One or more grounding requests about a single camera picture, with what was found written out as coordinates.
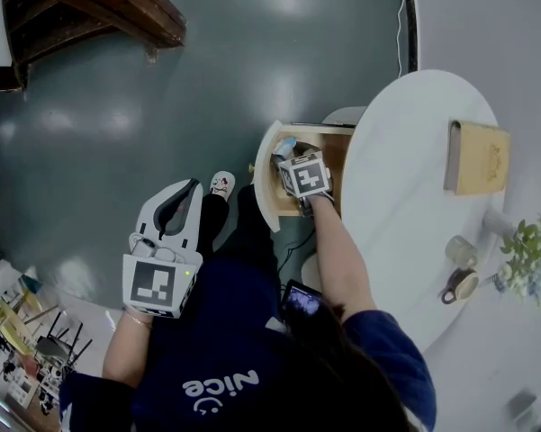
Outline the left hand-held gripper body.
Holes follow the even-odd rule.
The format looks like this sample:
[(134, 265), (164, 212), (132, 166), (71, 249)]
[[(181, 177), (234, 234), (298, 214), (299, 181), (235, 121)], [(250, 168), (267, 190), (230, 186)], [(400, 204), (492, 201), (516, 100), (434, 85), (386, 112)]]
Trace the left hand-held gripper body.
[(142, 314), (180, 318), (203, 263), (196, 245), (195, 239), (182, 234), (131, 234), (131, 252), (122, 259), (123, 303)]

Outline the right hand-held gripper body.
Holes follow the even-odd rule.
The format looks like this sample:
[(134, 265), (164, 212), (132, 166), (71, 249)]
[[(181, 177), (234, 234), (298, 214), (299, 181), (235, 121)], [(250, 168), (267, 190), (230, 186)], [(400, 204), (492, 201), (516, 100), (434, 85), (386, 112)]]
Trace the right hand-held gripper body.
[(277, 169), (286, 194), (297, 200), (303, 217), (313, 216), (312, 197), (325, 197), (335, 203), (330, 171), (321, 151), (279, 161)]

